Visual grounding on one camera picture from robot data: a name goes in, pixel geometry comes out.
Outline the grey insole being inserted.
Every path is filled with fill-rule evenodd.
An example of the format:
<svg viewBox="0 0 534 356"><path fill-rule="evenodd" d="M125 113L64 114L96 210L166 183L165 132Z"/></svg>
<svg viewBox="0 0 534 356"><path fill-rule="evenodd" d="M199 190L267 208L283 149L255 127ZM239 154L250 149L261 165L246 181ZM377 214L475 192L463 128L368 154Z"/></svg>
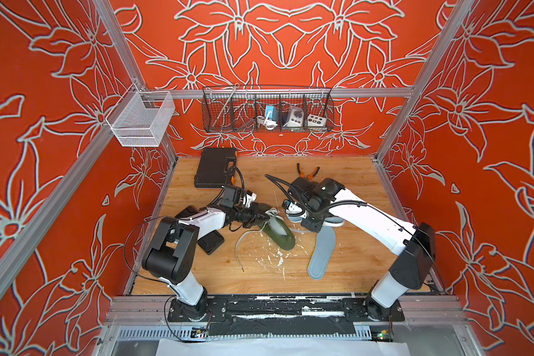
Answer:
<svg viewBox="0 0 534 356"><path fill-rule="evenodd" d="M284 200L282 206L290 222L299 223L306 217L306 211L291 200Z"/></svg>

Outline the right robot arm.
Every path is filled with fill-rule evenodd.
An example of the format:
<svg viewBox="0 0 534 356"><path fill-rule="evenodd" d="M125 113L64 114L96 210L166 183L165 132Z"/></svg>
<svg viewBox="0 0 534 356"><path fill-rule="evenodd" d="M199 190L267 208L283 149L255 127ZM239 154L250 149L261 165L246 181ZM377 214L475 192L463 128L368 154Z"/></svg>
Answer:
<svg viewBox="0 0 534 356"><path fill-rule="evenodd" d="M436 253L435 230L430 225L393 217L330 178L311 182L299 177L287 194L286 212L300 217L302 227L319 233L326 219L337 217L374 237L396 256L366 295L364 306L371 318L385 317L401 296L424 284Z"/></svg>

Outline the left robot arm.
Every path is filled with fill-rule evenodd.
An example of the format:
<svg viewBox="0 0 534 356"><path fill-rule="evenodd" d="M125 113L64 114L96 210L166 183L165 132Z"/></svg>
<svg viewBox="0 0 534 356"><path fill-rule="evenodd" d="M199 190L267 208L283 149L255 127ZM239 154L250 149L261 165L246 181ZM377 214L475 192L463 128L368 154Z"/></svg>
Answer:
<svg viewBox="0 0 534 356"><path fill-rule="evenodd" d="M207 312L207 291L191 268L197 242L213 231L239 222L243 228L269 220L271 206L258 203L244 188L227 185L206 207L187 217L164 217L142 258L142 268L175 293L176 301L192 318Z"/></svg>

